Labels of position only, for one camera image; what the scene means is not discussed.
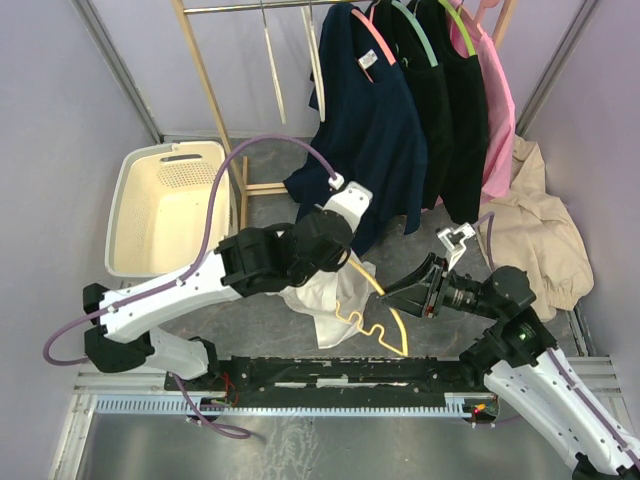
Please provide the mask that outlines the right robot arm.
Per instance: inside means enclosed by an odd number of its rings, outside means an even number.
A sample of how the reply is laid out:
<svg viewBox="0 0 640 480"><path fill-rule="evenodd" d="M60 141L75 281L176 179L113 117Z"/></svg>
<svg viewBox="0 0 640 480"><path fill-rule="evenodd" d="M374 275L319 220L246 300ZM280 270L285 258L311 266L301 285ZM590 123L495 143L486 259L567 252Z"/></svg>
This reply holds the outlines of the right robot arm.
<svg viewBox="0 0 640 480"><path fill-rule="evenodd" d="M456 274L429 254L381 300L414 317L449 308L493 320L460 357L467 389L487 388L554 448L575 479L636 479L639 440L602 405L534 311L527 274L502 266L484 281Z"/></svg>

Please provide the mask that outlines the white t shirt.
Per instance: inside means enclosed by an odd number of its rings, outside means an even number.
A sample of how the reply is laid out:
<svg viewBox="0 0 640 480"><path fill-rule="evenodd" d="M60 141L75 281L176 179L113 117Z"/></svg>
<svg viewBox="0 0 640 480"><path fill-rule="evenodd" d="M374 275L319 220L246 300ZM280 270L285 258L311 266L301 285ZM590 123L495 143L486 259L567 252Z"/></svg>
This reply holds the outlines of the white t shirt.
<svg viewBox="0 0 640 480"><path fill-rule="evenodd" d="M347 263L338 272L319 271L305 285L287 287L278 295L292 311L313 318L318 348L330 349L359 333L356 323L375 292Z"/></svg>

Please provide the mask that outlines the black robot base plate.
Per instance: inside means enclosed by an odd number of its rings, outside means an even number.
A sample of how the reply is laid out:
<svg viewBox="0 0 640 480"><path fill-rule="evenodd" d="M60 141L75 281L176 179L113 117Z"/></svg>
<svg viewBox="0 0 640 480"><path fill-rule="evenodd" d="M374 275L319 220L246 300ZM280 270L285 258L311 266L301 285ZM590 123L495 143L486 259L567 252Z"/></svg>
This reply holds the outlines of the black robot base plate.
<svg viewBox="0 0 640 480"><path fill-rule="evenodd" d="M437 403L447 394L492 395L480 376L458 360L413 358L232 357L214 372L185 380L190 393L229 396L233 406L262 402L293 406L376 406Z"/></svg>

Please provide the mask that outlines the yellow hanger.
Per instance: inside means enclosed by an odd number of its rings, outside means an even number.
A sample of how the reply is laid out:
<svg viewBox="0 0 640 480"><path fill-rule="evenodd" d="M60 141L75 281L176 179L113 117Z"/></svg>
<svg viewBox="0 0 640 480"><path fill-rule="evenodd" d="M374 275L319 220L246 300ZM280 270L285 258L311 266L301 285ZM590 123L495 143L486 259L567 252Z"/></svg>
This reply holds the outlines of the yellow hanger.
<svg viewBox="0 0 640 480"><path fill-rule="evenodd" d="M371 275L363 266L351 259L348 260L348 264L353 269L355 269L370 286L374 288L376 293L378 293L379 295L383 295L385 293L384 289L378 283L375 277ZM380 346L396 355L399 355L400 357L407 358L409 356L409 337L405 323L396 309L389 307L388 310L392 318L394 319L400 334L401 344L399 347L395 347L385 340L386 328L384 325L376 323L371 328L367 329L364 326L363 314L359 311L354 310L351 311L348 316L343 316L341 314L341 303L339 301L336 301L335 318L344 324L353 326L358 333L364 336L372 337L374 335L377 335L377 342Z"/></svg>

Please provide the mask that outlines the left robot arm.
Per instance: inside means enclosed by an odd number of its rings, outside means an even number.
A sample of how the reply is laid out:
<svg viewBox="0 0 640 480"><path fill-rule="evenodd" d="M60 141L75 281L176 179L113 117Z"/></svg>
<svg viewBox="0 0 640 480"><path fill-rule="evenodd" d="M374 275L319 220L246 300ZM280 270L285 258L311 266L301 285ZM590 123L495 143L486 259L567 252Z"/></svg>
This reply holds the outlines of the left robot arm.
<svg viewBox="0 0 640 480"><path fill-rule="evenodd" d="M359 223L357 215L319 209L297 224L246 228L221 241L195 270L106 291L97 325L84 334L85 354L103 373L147 366L212 389L221 378L214 345L169 334L162 324L209 305L300 287L319 271L339 270Z"/></svg>

